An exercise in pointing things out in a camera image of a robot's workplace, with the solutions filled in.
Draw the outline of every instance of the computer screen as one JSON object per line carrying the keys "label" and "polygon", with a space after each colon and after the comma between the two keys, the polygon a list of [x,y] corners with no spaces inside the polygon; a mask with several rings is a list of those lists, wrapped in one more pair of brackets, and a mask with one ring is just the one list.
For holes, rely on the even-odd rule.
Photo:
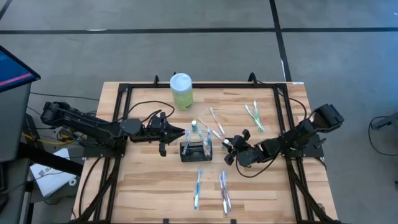
{"label": "computer screen", "polygon": [[38,79],[38,74],[0,46],[0,92]]}

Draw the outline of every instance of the concrete floor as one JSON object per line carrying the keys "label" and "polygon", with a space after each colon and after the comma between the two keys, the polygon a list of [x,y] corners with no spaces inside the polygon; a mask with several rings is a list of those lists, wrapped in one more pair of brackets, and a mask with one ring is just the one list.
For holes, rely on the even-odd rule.
{"label": "concrete floor", "polygon": [[[276,0],[282,28],[398,27],[398,2]],[[0,30],[273,27],[263,0],[13,0]],[[377,154],[368,142],[371,118],[398,112],[398,33],[284,33],[293,81],[305,82],[312,108],[332,103],[344,125],[325,136],[324,150],[339,219],[396,223],[398,157]],[[241,81],[250,72],[284,81],[275,34],[2,35],[0,44],[41,74],[32,91],[99,98],[105,81],[169,80],[187,72],[194,81]],[[82,111],[96,102],[31,95]],[[31,111],[40,126],[38,116]],[[398,153],[391,128],[373,132],[379,150]],[[33,223],[66,222],[73,199],[38,203]]]}

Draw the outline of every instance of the wooden table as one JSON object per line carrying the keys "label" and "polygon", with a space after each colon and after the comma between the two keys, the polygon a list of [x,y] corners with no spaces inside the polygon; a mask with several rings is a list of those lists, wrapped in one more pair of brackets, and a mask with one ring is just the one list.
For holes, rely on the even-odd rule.
{"label": "wooden table", "polygon": [[[106,82],[103,86],[101,99],[97,110],[97,117],[112,120],[114,105],[119,83]],[[310,111],[305,86],[302,83],[288,83],[289,96],[301,101]],[[218,131],[209,107],[213,107],[221,120],[227,137],[241,134],[243,129],[251,133],[249,143],[254,144],[267,138],[274,138],[280,133],[274,94],[271,89],[231,89],[210,88],[193,91],[195,104],[188,111],[175,110],[168,118],[170,124],[190,129],[193,118],[200,116],[211,127]],[[133,89],[131,106],[148,100],[159,100],[173,105],[173,98],[168,88]],[[258,133],[244,105],[251,105],[257,100],[261,123],[265,127],[264,133]],[[280,98],[282,108],[284,101]],[[291,101],[295,124],[303,118],[302,107]],[[129,118],[146,118],[151,112],[162,109],[168,114],[171,109],[158,103],[139,105],[129,114]],[[284,109],[285,123],[287,117]],[[160,157],[159,145],[143,142],[134,144],[129,142],[126,155],[121,161],[118,186],[114,201],[112,223],[161,223],[163,218],[169,218],[171,223],[229,223],[232,218],[238,223],[295,223],[292,195],[285,160],[278,157],[273,165],[261,175],[247,179],[236,171],[235,165],[228,166],[224,162],[226,152],[221,149],[218,139],[213,140],[213,160],[210,162],[182,163],[179,156],[179,142],[185,137],[174,141],[166,147],[167,157]],[[81,175],[78,196],[75,201],[74,212],[78,214],[78,202],[81,187],[88,170],[95,158],[85,162]],[[94,168],[87,183],[83,196],[83,210],[98,192],[101,172],[101,159]],[[304,159],[308,188],[318,203],[321,203],[326,213],[337,219],[333,198],[331,196],[325,168],[319,161],[312,158]],[[253,165],[251,169],[242,168],[251,175],[266,164]],[[198,169],[203,170],[200,190],[199,209],[193,209],[195,185]],[[229,195],[232,212],[228,217],[223,215],[218,174],[226,170],[228,173]],[[305,206],[299,190],[299,198],[303,219],[306,219]],[[101,217],[105,217],[108,193],[104,197]]]}

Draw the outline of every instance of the black metal frame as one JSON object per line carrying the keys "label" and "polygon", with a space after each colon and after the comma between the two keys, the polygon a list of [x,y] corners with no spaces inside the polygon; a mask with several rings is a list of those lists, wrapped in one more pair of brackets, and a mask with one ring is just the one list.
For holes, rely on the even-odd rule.
{"label": "black metal frame", "polygon": [[[125,91],[127,92],[127,97],[126,97],[126,101],[124,102],[123,115],[128,113],[128,109],[130,106],[130,100],[131,100],[131,94],[132,94],[132,90],[134,88],[170,88],[170,85],[168,83],[159,83],[159,78],[157,75],[155,76],[154,83],[132,83],[132,84],[121,83],[121,84],[119,84],[118,95],[117,95],[116,104],[114,107],[113,120],[116,120],[118,118],[120,105],[122,103],[121,98]],[[279,120],[279,128],[280,128],[281,133],[284,133],[286,130],[285,130],[284,117],[283,117],[282,107],[281,107],[280,97],[279,97],[279,90],[281,90],[282,94],[284,96],[284,103],[285,103],[285,107],[286,107],[286,112],[287,112],[287,117],[289,120],[290,129],[294,128],[294,119],[293,119],[292,109],[290,106],[289,94],[287,91],[286,83],[258,83],[255,74],[251,73],[247,83],[194,83],[193,88],[270,88],[274,92],[275,105],[276,105],[277,116],[278,116],[278,120]],[[110,177],[107,179],[110,158],[105,158],[102,176],[101,176],[100,187],[99,187],[100,191],[99,191],[98,195],[96,196],[96,198],[94,199],[94,201],[97,202],[96,208],[95,208],[94,219],[93,219],[94,222],[97,222],[97,223],[98,222],[106,222],[106,223],[111,222],[114,197],[116,194],[116,184],[118,181],[117,175],[119,174],[120,160],[121,160],[120,157],[115,158],[113,172],[114,171],[116,172],[116,173],[114,173],[116,175],[116,178],[114,178],[111,183],[111,189],[110,189],[110,194],[109,194],[109,199],[108,199],[108,206],[107,206],[107,210],[106,210],[106,218],[105,218],[105,220],[100,220],[100,212],[101,212],[101,206],[102,206],[102,197],[100,195],[103,196],[103,194],[107,191],[108,187],[110,186],[109,185]],[[292,193],[292,200],[293,200],[296,222],[297,223],[331,223],[333,221],[331,219],[325,220],[325,219],[320,218],[321,219],[320,222],[317,222],[314,219],[312,208],[315,209],[317,214],[320,213],[319,211],[321,208],[316,204],[316,202],[314,201],[314,199],[311,197],[311,195],[308,192],[307,181],[305,178],[305,172],[304,172],[304,166],[303,166],[302,160],[297,159],[298,176],[299,176],[300,182],[298,181],[298,178],[293,178],[293,177],[298,177],[298,176],[294,171],[292,160],[288,157],[286,157],[285,160],[286,160],[286,165],[287,165],[287,172],[289,173],[289,184],[290,184],[290,189],[291,189],[291,193]],[[302,219],[302,214],[301,214],[301,209],[300,209],[300,204],[299,204],[299,196],[297,194],[296,186],[300,189],[300,191],[303,193],[303,196],[305,197],[305,208],[307,211],[308,220]]]}

